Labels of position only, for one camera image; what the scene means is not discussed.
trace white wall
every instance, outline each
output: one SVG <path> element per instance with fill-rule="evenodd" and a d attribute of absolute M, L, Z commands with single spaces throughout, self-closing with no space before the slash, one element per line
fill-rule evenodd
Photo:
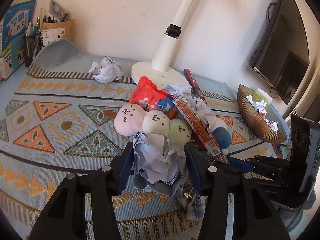
<path fill-rule="evenodd" d="M 57 0 L 76 19 L 74 44 L 84 52 L 151 61 L 158 42 L 181 0 Z M 248 62 L 267 28 L 266 9 L 277 0 L 196 0 L 183 29 L 181 45 L 172 66 L 226 82 L 270 87 Z M 305 88 L 315 69 L 320 43 L 320 26 L 304 0 L 296 0 L 305 24 L 310 66 L 303 80 Z M 37 0 L 36 13 L 48 11 L 49 0 Z M 303 94 L 299 89 L 296 102 Z M 290 107 L 274 99 L 280 114 Z"/>

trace black screen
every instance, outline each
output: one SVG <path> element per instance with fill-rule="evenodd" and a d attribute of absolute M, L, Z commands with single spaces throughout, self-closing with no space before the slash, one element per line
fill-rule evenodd
<path fill-rule="evenodd" d="M 295 0 L 279 0 L 277 5 L 279 11 L 271 21 L 270 35 L 253 67 L 287 105 L 309 66 L 309 50 Z"/>

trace pink plush ball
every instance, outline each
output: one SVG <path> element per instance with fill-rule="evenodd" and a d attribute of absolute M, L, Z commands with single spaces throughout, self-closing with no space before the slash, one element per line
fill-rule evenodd
<path fill-rule="evenodd" d="M 134 135 L 141 130 L 143 118 L 146 114 L 147 111 L 139 105 L 127 104 L 123 106 L 114 120 L 116 131 L 124 136 Z"/>

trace wooden bowl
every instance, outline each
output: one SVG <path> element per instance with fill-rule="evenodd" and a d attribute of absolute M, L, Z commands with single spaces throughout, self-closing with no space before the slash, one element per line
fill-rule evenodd
<path fill-rule="evenodd" d="M 252 96 L 252 100 L 254 102 L 259 102 L 262 100 L 262 98 L 252 89 L 244 85 L 239 86 L 237 94 L 238 107 L 248 127 L 254 132 L 256 136 L 258 136 L 265 142 L 279 144 L 286 141 L 287 135 L 285 133 L 283 125 L 281 124 L 276 114 L 268 105 L 265 107 L 265 109 L 267 110 L 266 119 L 278 123 L 278 131 L 274 132 L 266 123 L 266 121 L 253 108 L 247 98 L 245 98 L 248 95 Z"/>

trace silver screw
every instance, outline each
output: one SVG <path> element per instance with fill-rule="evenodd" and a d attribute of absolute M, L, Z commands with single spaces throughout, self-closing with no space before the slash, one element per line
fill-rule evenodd
<path fill-rule="evenodd" d="M 68 179 L 73 179 L 75 176 L 76 176 L 76 174 L 75 174 L 74 172 L 70 172 L 70 173 L 67 175 L 67 178 L 68 178 Z"/>
<path fill-rule="evenodd" d="M 245 174 L 243 174 L 243 177 L 244 177 L 245 179 L 251 179 L 251 178 L 252 178 L 252 175 L 251 175 L 250 173 L 245 173 Z"/>
<path fill-rule="evenodd" d="M 102 171 L 106 172 L 106 171 L 110 171 L 111 170 L 111 167 L 109 165 L 104 165 L 102 168 L 101 168 Z"/>
<path fill-rule="evenodd" d="M 217 169 L 217 167 L 215 167 L 215 166 L 210 166 L 210 167 L 208 168 L 208 170 L 209 170 L 210 172 L 216 172 L 218 169 Z"/>

